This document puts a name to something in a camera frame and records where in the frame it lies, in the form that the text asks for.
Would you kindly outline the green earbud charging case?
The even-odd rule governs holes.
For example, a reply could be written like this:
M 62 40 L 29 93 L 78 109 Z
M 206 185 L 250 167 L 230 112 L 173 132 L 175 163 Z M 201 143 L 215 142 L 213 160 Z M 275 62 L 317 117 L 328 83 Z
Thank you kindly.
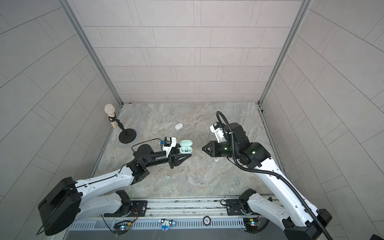
M 193 152 L 192 145 L 193 145 L 193 142 L 191 140 L 180 141 L 180 148 L 179 148 L 180 153 L 191 154 Z

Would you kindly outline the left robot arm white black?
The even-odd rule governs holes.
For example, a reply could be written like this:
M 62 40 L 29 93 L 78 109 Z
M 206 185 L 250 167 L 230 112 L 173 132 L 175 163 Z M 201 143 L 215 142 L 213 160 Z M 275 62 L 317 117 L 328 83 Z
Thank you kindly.
M 191 155 L 191 150 L 182 151 L 179 144 L 160 152 L 144 144 L 134 152 L 134 159 L 119 170 L 85 180 L 62 179 L 38 205 L 42 226 L 37 234 L 53 236 L 76 221 L 97 215 L 138 217 L 140 212 L 124 188 L 148 176 L 148 167 L 169 164 L 174 168 Z

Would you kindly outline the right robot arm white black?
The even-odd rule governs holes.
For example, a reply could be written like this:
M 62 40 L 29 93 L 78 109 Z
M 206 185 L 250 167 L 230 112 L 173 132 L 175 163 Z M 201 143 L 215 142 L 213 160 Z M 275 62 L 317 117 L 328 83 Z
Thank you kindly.
M 281 202 L 274 204 L 248 189 L 240 196 L 244 213 L 262 215 L 279 226 L 289 240 L 316 240 L 321 235 L 331 239 L 326 230 L 331 214 L 308 201 L 282 173 L 271 154 L 260 143 L 249 141 L 241 125 L 216 122 L 210 130 L 217 139 L 202 150 L 211 157 L 233 158 L 239 169 L 256 174 Z

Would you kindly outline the white earbud charging case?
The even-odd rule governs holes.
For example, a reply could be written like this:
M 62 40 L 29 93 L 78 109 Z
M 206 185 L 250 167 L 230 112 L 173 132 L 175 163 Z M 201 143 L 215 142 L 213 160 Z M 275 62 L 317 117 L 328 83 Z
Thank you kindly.
M 182 128 L 183 128 L 183 124 L 182 123 L 178 123 L 178 124 L 176 124 L 175 125 L 175 129 L 177 130 L 177 131 L 179 131 L 179 130 L 181 130 Z

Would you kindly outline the beige microphone on black stand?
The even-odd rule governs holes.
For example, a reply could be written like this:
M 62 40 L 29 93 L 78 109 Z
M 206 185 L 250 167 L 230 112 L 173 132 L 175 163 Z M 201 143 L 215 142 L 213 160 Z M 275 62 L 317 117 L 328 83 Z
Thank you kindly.
M 108 119 L 111 122 L 111 125 L 114 129 L 120 128 L 121 132 L 119 134 L 119 141 L 122 144 L 129 144 L 135 140 L 137 133 L 133 129 L 125 129 L 124 125 L 116 116 L 116 109 L 112 104 L 105 105 L 105 113 L 108 115 Z

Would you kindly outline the blue white small device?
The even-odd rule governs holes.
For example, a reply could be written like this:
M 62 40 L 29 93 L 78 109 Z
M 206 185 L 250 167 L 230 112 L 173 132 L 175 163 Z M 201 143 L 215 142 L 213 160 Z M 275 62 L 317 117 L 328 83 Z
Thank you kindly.
M 167 220 L 167 219 L 160 219 L 159 225 L 161 227 L 161 230 L 163 232 L 168 231 L 170 228 L 173 228 L 175 226 L 176 222 L 173 220 Z

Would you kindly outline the round black sticker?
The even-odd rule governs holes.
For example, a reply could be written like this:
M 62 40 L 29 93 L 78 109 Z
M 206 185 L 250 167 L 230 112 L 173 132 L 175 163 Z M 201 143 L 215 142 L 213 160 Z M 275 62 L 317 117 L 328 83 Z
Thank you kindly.
M 204 226 L 210 226 L 211 225 L 211 222 L 212 222 L 212 220 L 211 220 L 211 218 L 209 217 L 209 216 L 205 216 L 204 218 L 203 218 L 203 225 Z

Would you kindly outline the right green circuit board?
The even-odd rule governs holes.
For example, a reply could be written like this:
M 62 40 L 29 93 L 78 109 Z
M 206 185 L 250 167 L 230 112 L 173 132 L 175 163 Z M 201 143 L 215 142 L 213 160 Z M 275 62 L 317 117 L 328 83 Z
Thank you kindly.
M 255 220 L 254 219 L 249 219 L 249 218 L 243 218 L 243 222 L 244 222 L 244 226 L 245 226 L 245 229 L 244 231 L 248 234 L 256 234 L 259 232 L 259 228 L 260 228 L 260 225 L 259 225 L 259 221 L 258 220 Z

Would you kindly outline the green circuit board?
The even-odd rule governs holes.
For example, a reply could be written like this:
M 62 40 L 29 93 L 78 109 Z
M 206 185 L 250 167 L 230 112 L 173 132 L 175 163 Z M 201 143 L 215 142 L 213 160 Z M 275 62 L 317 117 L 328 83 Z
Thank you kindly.
M 245 226 L 245 229 L 244 231 L 248 234 L 256 234 L 259 232 L 259 228 L 260 228 L 260 225 L 259 225 L 259 221 L 258 220 L 255 220 L 254 219 L 249 219 L 249 218 L 243 218 L 243 222 L 244 222 L 244 226 Z
M 115 225 L 113 226 L 115 235 L 125 235 L 131 229 L 132 224 L 133 222 L 128 220 L 115 223 Z

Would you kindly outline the left green circuit board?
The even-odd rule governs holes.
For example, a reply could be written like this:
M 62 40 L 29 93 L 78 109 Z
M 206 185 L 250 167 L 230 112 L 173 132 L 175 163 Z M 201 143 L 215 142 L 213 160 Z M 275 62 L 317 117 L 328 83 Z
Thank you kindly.
M 131 229 L 132 224 L 133 222 L 128 220 L 115 223 L 115 225 L 113 226 L 115 235 L 125 235 Z

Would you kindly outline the aluminium rail frame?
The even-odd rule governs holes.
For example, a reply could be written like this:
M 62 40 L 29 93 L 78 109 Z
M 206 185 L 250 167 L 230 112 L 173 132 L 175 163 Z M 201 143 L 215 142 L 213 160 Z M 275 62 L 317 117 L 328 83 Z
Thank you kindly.
M 279 206 L 270 200 L 265 199 L 259 194 L 253 194 L 250 197 L 238 197 L 236 199 L 244 200 L 252 212 L 258 213 L 267 219 L 280 223 L 283 219 L 294 219 L 305 221 L 307 216 L 302 204 L 293 204 L 292 206 Z M 103 214 L 114 213 L 122 204 L 130 204 L 132 201 L 147 201 L 147 209 L 144 217 L 139 218 L 165 218 L 165 217 L 184 217 L 197 218 L 199 216 L 219 215 L 228 216 L 227 209 L 220 204 L 220 198 L 154 198 L 147 200 L 122 200 L 117 194 L 98 197 L 80 205 L 76 210 L 76 216 L 70 218 L 70 223 L 83 219 L 103 216 Z

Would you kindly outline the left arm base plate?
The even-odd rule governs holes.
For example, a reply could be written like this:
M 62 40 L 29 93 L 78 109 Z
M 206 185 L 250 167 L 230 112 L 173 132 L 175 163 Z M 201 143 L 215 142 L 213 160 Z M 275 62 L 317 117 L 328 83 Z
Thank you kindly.
M 103 214 L 106 218 L 144 217 L 147 209 L 147 201 L 132 201 L 130 204 L 122 204 L 114 213 Z

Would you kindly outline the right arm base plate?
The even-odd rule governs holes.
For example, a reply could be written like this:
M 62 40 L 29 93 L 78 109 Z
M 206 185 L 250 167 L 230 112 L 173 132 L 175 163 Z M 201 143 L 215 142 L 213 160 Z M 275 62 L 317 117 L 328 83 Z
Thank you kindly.
M 220 204 L 227 209 L 228 216 L 256 216 L 244 200 L 226 199 L 220 200 Z

